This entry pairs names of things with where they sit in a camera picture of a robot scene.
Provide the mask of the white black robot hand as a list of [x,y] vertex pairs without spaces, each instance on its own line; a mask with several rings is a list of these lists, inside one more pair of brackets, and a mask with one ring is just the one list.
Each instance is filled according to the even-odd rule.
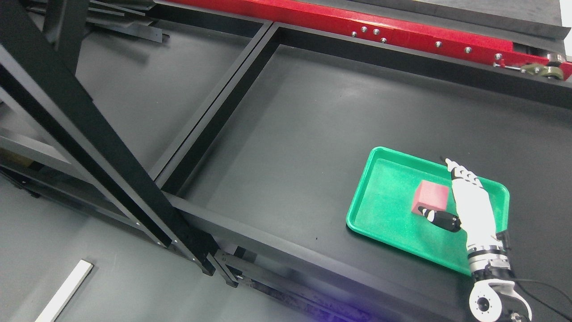
[[449,158],[444,158],[443,161],[451,176],[456,214],[417,206],[421,216],[448,232],[457,233],[464,230],[467,235],[468,253],[478,250],[502,250],[503,243],[496,236],[494,210],[489,194],[479,177]]

